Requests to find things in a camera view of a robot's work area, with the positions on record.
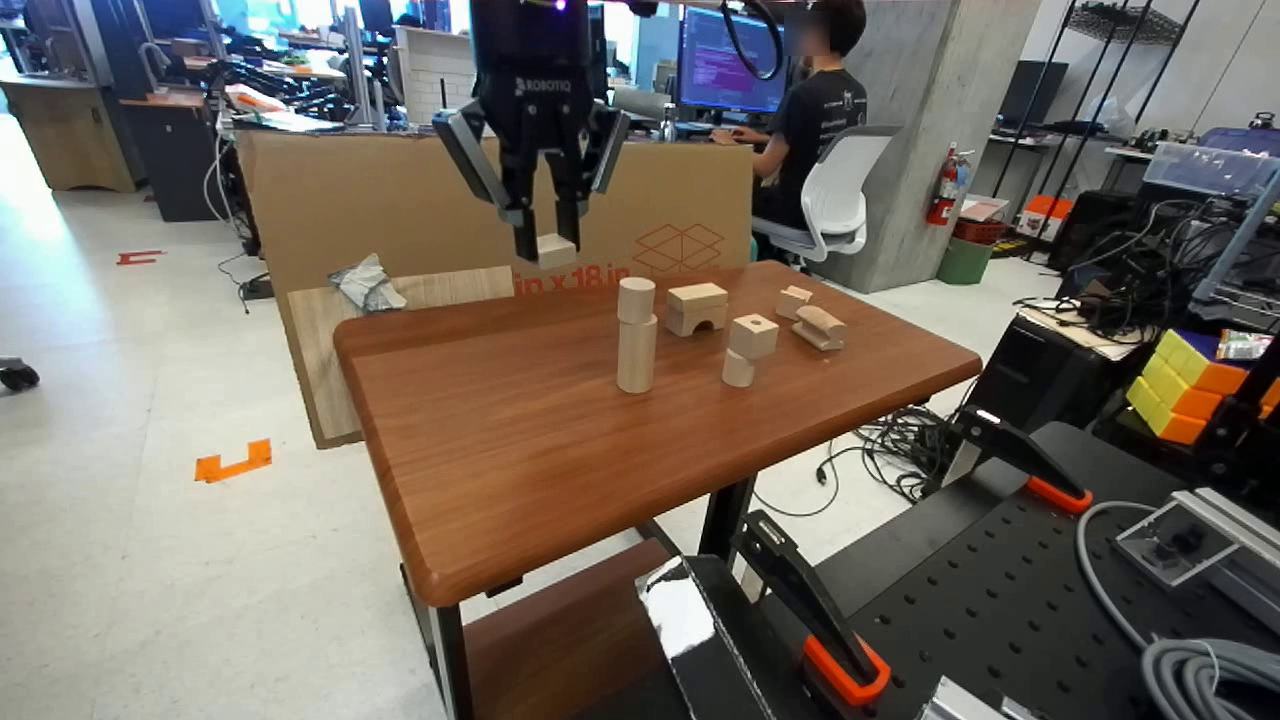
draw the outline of red fire extinguisher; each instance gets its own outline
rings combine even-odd
[[[948,149],[943,169],[933,179],[933,196],[929,196],[929,223],[952,223],[956,203],[960,203],[960,187],[964,183],[964,156],[956,149]]]

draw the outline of cardboard box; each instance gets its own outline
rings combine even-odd
[[[327,275],[368,253],[382,253],[390,275],[446,284],[433,306],[514,289],[611,289],[620,275],[683,284],[751,261],[746,149],[628,143],[610,196],[589,199],[585,253],[569,272],[518,261],[514,230],[467,193],[440,142],[243,133],[238,151],[320,448],[362,440],[331,356],[331,330],[355,311],[327,294]],[[554,179],[542,174],[542,233],[555,230],[554,203]]]

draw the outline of white floor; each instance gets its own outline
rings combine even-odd
[[[166,256],[116,269],[133,250]],[[313,448],[280,316],[238,301],[230,256],[230,230],[44,193],[0,116],[0,356],[44,376],[0,398],[0,718],[440,718],[364,446]],[[989,352],[1007,301],[1054,289],[1000,261],[979,289],[872,301]],[[193,481],[197,456],[256,436],[274,468]],[[819,504],[819,453],[768,468],[761,492]],[[904,509],[856,462],[839,475],[825,518],[790,521],[814,562]],[[666,518],[683,548],[698,526],[701,509]]]

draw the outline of office chair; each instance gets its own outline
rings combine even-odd
[[[837,256],[856,256],[867,246],[867,196],[864,179],[884,156],[891,135],[854,133],[839,135],[806,175],[802,214],[809,230],[776,223],[751,217],[751,233],[792,253],[802,265],[825,265]]]

